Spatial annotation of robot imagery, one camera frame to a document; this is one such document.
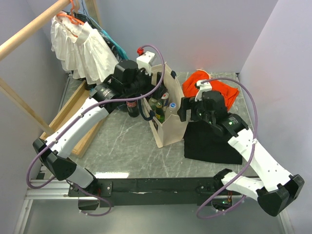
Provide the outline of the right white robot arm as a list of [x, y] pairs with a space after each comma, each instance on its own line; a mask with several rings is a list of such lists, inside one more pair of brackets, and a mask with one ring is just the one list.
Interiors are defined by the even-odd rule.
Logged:
[[191, 111], [191, 120], [208, 123], [259, 177], [252, 179], [224, 169], [214, 176], [215, 193], [209, 201], [230, 190], [256, 200], [264, 212], [277, 216], [297, 199], [305, 183], [302, 176], [284, 169], [257, 141], [247, 123], [239, 115], [227, 111], [220, 92], [200, 91], [195, 97], [183, 97], [177, 112], [181, 121], [186, 121], [187, 110]]

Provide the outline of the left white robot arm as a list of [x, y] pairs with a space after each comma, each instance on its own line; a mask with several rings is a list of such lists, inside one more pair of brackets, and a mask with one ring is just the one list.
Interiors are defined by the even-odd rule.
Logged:
[[33, 142], [40, 161], [57, 180], [77, 184], [87, 196], [96, 193], [95, 176], [69, 156], [90, 129], [121, 103], [135, 101], [140, 95], [147, 97], [157, 89], [152, 85], [152, 62], [151, 58], [143, 57], [119, 62], [114, 72], [94, 88], [81, 108], [56, 133]]

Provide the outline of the pocari sweat plastic bottle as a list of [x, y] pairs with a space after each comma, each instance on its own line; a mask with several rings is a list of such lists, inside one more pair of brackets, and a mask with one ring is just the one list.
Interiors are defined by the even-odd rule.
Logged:
[[174, 102], [170, 103], [169, 110], [170, 111], [175, 111], [176, 110], [176, 104]]

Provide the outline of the coca-cola glass bottle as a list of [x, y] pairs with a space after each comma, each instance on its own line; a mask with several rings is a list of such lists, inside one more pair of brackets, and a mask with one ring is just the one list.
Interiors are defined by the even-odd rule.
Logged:
[[130, 117], [137, 117], [139, 116], [139, 109], [137, 105], [137, 101], [127, 101], [126, 102], [127, 109], [128, 109], [128, 114]]

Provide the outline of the cream canvas tote bag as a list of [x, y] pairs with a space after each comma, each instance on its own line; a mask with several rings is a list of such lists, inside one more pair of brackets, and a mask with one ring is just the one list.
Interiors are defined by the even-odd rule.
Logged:
[[[165, 65], [163, 81], [164, 86], [168, 89], [169, 102], [175, 103], [179, 109], [184, 94], [178, 79], [173, 77], [173, 71], [168, 65]], [[160, 123], [156, 117], [149, 121], [158, 148], [181, 141], [184, 137], [187, 124], [187, 121], [180, 121], [177, 113], [165, 115], [165, 121], [163, 123]]]

